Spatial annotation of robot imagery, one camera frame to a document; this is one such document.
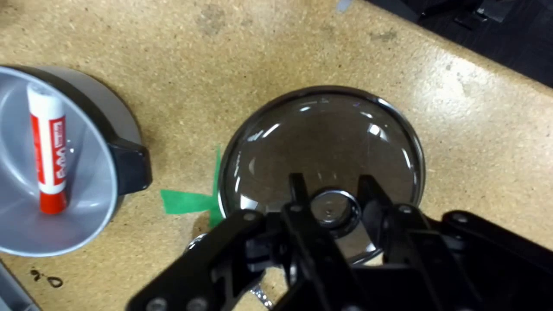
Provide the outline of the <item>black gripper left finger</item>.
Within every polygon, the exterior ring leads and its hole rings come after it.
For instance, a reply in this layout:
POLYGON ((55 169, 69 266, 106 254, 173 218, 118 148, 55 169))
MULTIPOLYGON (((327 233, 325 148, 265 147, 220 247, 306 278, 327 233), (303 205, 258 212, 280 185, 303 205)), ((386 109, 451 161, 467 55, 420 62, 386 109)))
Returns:
POLYGON ((304 178, 289 181, 292 200, 280 212, 227 218, 138 290, 126 311, 232 311, 270 266, 282 266, 290 285, 275 311, 351 307, 351 271, 309 211, 304 178))

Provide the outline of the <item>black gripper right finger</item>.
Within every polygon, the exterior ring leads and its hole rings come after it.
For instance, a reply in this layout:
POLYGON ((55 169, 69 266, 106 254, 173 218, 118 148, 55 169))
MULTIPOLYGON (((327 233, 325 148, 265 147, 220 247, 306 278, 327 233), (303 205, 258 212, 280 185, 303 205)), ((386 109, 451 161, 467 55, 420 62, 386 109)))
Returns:
POLYGON ((468 211, 432 219, 370 174, 358 202, 384 262, 353 271, 344 311, 553 311, 553 250, 468 211))

